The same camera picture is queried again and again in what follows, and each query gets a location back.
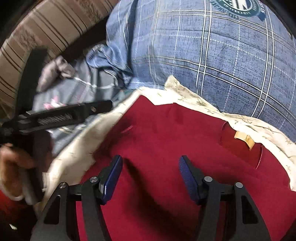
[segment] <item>metal pivot screw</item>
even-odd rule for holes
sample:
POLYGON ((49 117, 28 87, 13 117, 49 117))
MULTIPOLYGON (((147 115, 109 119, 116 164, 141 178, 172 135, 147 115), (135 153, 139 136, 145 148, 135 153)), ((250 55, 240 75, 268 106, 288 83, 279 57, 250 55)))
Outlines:
POLYGON ((206 182, 208 182, 208 183, 210 183, 211 181, 213 181, 213 179, 212 179, 211 177, 209 177, 209 176, 206 176, 206 177, 204 178, 204 180, 205 180, 206 182))
POLYGON ((59 184, 59 187, 60 187, 60 188, 65 188, 66 186, 67 186, 67 183, 60 183, 60 184, 59 184))
POLYGON ((89 180, 90 180, 91 183, 96 183, 98 181, 98 178, 97 177, 91 177, 89 180))
POLYGON ((235 185, 236 185, 237 188, 242 188, 243 187, 242 183, 236 183, 235 185))

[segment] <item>finger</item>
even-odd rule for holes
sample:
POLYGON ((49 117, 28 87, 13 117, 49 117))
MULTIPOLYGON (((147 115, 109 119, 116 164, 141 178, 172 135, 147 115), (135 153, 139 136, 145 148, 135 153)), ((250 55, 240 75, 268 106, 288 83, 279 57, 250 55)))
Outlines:
POLYGON ((5 143, 4 146, 13 147, 13 144, 11 144, 11 143, 5 143))
POLYGON ((0 148, 0 160, 4 164, 11 162, 25 169, 35 167, 32 157, 26 151, 16 147, 2 146, 0 148))

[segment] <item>wrinkled fabric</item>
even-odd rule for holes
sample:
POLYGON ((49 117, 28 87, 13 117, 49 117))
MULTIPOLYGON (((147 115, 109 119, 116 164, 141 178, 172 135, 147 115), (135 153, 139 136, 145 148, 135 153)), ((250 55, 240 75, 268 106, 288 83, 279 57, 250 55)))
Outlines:
POLYGON ((106 31, 87 62, 120 73, 127 88, 163 88, 172 74, 221 112, 296 141, 295 39, 258 0, 121 0, 106 31))
POLYGON ((43 68, 38 80, 37 92, 47 90, 59 75, 63 78, 71 78, 74 74, 75 69, 62 56, 58 56, 43 68))
MULTIPOLYGON (((288 188, 287 173, 264 147, 258 168, 251 162, 258 162, 259 150, 251 162, 232 154, 224 144, 232 142, 234 133, 227 133, 227 126, 221 131, 223 124, 176 103, 155 106, 143 96, 136 100, 94 153, 96 163, 81 180, 98 175, 114 155, 122 156, 123 169, 112 199, 101 206, 113 241, 197 240, 200 206, 190 199, 180 174, 181 155, 220 183, 241 182, 260 211, 271 241, 281 240, 296 217, 296 192, 288 188)), ((239 148, 236 143, 240 142, 234 140, 232 148, 239 148)), ((76 207, 80 240, 87 241, 81 203, 76 207)), ((218 230, 222 232, 215 240, 221 241, 223 228, 218 230)))
POLYGON ((43 207, 59 183, 67 182, 69 185, 74 185, 80 182, 85 172, 94 164, 93 152, 141 95, 148 98, 154 105, 177 103, 188 109, 221 119, 228 122, 232 129, 250 135, 256 143, 262 143, 276 157, 289 176, 290 189, 296 191, 296 146, 282 132, 259 119, 220 113, 203 98, 189 91, 170 76, 165 83, 165 90, 141 87, 111 112, 98 116, 54 159, 46 176, 47 189, 42 202, 43 207))
MULTIPOLYGON (((116 106, 132 92, 120 89, 117 76, 111 70, 88 66, 84 56, 76 60, 73 66, 75 72, 73 78, 58 78, 47 91, 35 96, 33 105, 35 112, 101 100, 112 100, 113 106, 116 106)), ((96 115, 91 115, 79 125, 49 130, 54 142, 53 156, 56 157, 95 118, 96 115)))

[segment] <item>circular logo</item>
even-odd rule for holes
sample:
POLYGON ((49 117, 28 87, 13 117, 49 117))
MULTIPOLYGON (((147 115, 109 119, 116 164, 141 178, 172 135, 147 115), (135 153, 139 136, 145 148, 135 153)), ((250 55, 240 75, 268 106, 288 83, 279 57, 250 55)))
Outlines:
POLYGON ((234 16, 252 17, 260 13, 257 0, 210 0, 221 11, 234 16))

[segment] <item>cream fabric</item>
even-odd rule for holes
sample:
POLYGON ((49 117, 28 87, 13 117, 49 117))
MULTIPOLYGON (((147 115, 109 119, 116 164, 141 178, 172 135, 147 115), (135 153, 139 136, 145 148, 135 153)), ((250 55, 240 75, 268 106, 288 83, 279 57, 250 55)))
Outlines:
POLYGON ((262 143, 279 160, 290 178, 291 190, 296 191, 296 145, 271 125, 251 117, 220 113, 197 94, 182 86, 173 76, 167 79, 165 90, 142 87, 119 104, 113 111, 94 120, 53 161, 47 173, 48 186, 44 206, 60 182, 78 184, 84 173, 94 163, 93 152, 103 142, 109 130, 118 122, 130 106, 143 95, 154 105, 177 103, 186 108, 228 121, 230 126, 262 143))
POLYGON ((88 29, 109 15, 118 0, 44 0, 16 27, 0 51, 0 101, 14 105, 28 53, 49 48, 54 59, 88 29))

